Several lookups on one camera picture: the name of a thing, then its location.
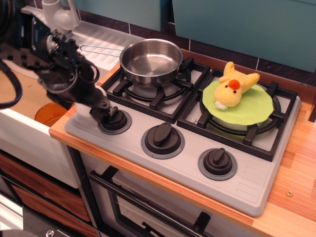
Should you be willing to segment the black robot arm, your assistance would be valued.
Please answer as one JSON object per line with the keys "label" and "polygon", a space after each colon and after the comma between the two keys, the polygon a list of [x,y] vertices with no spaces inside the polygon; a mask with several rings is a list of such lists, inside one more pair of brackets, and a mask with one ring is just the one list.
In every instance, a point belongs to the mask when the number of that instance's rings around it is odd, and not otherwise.
{"label": "black robot arm", "polygon": [[15,98],[1,103],[2,109],[17,104],[22,86],[5,64],[5,60],[33,71],[47,96],[66,109],[73,103],[90,108],[89,113],[100,124],[114,124],[121,117],[107,97],[95,87],[99,79],[96,66],[77,52],[73,39],[52,32],[32,13],[23,11],[21,0],[0,2],[0,69],[15,90]]}

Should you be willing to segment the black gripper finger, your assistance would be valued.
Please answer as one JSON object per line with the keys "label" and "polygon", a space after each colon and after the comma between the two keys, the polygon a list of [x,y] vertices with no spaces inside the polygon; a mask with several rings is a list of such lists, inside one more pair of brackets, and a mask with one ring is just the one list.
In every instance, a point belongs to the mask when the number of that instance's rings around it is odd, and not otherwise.
{"label": "black gripper finger", "polygon": [[111,123],[114,121],[117,112],[118,108],[114,106],[107,109],[92,108],[89,113],[98,123]]}
{"label": "black gripper finger", "polygon": [[56,95],[56,94],[52,94],[50,92],[46,93],[47,97],[52,100],[53,102],[57,103],[58,105],[62,106],[63,108],[65,108],[66,110],[69,110],[72,106],[73,103],[70,103],[68,101],[66,101],[64,98]]}

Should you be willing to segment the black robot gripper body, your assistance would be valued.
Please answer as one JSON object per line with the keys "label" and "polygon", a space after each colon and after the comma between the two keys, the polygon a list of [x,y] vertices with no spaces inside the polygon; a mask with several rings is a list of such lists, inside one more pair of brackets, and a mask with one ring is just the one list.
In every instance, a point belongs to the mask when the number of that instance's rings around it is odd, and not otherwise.
{"label": "black robot gripper body", "polygon": [[37,71],[37,75],[46,92],[56,94],[70,103],[80,103],[91,108],[110,107],[107,97],[95,88],[99,70],[84,57],[77,57],[70,68],[53,65]]}

